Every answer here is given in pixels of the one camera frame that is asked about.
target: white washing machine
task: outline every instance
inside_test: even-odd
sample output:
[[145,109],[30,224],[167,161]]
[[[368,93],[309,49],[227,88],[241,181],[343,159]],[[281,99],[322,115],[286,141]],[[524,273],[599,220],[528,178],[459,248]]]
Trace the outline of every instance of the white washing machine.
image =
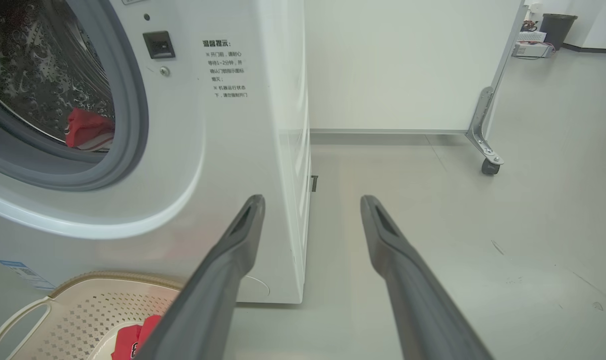
[[[111,146],[66,143],[74,109]],[[237,300],[300,303],[308,124],[303,0],[0,2],[0,261],[40,289],[187,280],[262,194]]]

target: white board panel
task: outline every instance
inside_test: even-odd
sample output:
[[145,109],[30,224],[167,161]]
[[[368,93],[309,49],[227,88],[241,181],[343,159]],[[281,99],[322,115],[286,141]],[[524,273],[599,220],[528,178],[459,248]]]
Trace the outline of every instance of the white board panel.
[[310,128],[467,130],[523,0],[306,0]]

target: caster wheel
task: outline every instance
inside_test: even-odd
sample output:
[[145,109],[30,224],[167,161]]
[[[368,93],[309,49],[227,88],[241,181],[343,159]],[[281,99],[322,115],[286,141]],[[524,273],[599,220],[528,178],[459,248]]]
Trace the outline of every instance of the caster wheel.
[[485,159],[481,165],[481,173],[485,175],[496,175],[500,168],[501,165],[492,164],[488,159]]

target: red cloth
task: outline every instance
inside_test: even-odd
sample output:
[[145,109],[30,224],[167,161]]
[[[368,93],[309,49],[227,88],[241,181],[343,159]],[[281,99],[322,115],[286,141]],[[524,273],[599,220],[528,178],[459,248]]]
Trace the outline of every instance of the red cloth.
[[116,333],[116,345],[111,353],[111,360],[131,360],[136,355],[141,333],[141,325],[132,325],[121,328]]
[[114,123],[107,117],[75,107],[67,117],[65,143],[68,148],[77,148],[99,137],[114,133]]
[[154,328],[156,328],[157,324],[161,321],[161,315],[152,315],[145,319],[143,322],[143,328],[141,328],[141,333],[138,335],[138,348],[145,343],[145,341],[150,337]]

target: beige plastic basket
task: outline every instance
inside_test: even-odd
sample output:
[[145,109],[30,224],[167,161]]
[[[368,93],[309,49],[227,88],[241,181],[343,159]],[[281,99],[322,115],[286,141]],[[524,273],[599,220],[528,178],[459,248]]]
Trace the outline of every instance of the beige plastic basket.
[[181,287],[178,282],[136,273],[86,273],[18,310],[1,326],[0,342],[22,317],[46,306],[40,321],[8,359],[111,360],[118,330],[165,314]]

